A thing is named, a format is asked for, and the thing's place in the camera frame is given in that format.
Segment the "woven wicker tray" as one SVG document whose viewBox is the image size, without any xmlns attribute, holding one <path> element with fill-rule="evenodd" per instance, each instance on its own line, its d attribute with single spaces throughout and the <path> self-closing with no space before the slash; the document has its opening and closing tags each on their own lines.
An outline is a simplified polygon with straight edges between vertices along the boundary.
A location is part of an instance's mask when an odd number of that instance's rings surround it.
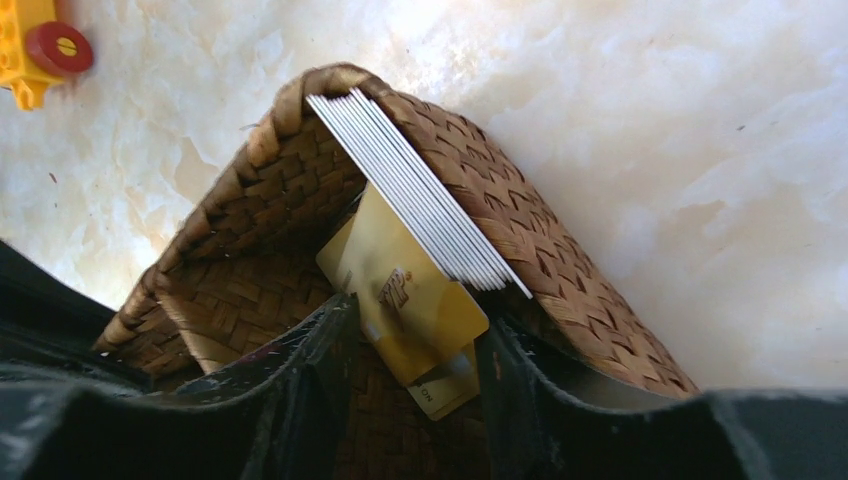
<svg viewBox="0 0 848 480">
<path fill-rule="evenodd" d="M 157 379 L 212 373 L 295 327 L 332 293 L 315 261 L 365 177 L 307 104 L 374 100 L 531 291 L 507 294 L 534 334 L 641 392 L 697 393 L 533 184 L 465 117 L 350 63 L 283 86 L 247 142 L 141 275 L 94 348 Z"/>
</svg>

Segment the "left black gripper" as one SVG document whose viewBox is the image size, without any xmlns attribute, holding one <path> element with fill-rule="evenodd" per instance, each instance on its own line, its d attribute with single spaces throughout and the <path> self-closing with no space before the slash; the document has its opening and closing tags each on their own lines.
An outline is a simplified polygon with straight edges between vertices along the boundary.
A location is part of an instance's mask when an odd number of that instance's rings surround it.
<svg viewBox="0 0 848 480">
<path fill-rule="evenodd" d="M 1 243 L 1 366 L 150 391 L 151 377 L 93 350 L 114 311 Z"/>
</svg>

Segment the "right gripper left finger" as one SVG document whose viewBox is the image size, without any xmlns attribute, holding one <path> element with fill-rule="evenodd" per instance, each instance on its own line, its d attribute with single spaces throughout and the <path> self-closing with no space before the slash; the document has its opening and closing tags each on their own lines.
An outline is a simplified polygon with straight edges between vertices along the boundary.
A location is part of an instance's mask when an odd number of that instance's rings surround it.
<svg viewBox="0 0 848 480">
<path fill-rule="evenodd" d="M 347 422 L 358 301 L 169 393 L 4 336 L 5 479 L 329 479 Z"/>
</svg>

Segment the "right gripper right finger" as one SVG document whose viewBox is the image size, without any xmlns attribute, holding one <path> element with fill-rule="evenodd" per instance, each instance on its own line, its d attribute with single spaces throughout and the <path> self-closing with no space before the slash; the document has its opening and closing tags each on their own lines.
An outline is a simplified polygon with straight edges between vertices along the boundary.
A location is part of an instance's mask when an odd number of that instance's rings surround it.
<svg viewBox="0 0 848 480">
<path fill-rule="evenodd" d="M 475 345 L 497 479 L 843 479 L 843 391 L 632 387 L 495 317 Z"/>
</svg>

